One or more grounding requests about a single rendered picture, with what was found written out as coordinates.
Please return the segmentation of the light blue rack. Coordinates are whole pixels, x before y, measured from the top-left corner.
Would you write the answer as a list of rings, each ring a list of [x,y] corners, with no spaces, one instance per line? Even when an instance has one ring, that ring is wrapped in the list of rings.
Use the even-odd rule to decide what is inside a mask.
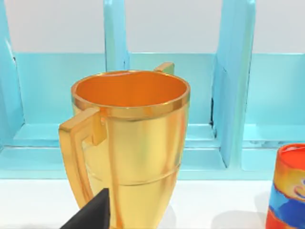
[[[191,87],[180,179],[270,179],[305,143],[305,0],[0,0],[0,179],[65,179],[71,87],[104,118],[164,117]]]

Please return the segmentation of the gold trophy cup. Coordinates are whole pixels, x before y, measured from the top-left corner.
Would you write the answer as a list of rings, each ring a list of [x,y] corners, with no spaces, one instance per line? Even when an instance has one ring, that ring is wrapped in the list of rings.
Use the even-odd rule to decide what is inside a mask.
[[[157,229],[182,162],[190,92],[172,62],[73,84],[59,142],[80,209],[107,188],[109,229]]]

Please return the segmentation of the red and blue can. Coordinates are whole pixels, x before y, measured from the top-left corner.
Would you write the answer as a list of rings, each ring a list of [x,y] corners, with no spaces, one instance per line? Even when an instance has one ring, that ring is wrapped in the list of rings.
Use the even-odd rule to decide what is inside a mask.
[[[277,151],[265,229],[305,229],[305,144]]]

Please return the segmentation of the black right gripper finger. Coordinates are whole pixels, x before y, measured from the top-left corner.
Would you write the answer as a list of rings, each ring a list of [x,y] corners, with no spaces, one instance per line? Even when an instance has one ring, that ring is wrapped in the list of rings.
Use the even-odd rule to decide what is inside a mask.
[[[109,190],[102,189],[60,229],[109,229]]]

